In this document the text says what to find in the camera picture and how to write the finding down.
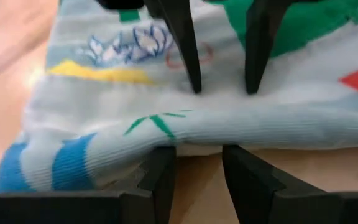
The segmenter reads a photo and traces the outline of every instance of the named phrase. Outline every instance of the table surface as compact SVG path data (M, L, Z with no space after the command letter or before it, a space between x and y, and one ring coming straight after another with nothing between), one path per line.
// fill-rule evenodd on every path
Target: table surface
M19 132L23 106L43 74L57 2L0 0L0 159ZM324 190L358 190L358 149L255 153ZM238 223L220 155L178 161L171 223Z

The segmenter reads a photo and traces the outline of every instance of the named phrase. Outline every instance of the blue stripe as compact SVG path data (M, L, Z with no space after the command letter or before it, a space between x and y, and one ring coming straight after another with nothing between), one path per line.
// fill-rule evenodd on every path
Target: blue stripe
M27 143L16 143L5 152L0 163L0 193L12 191L35 191L25 182L20 155Z
M91 190L93 182L85 166L86 149L96 135L64 141L52 166L53 190Z

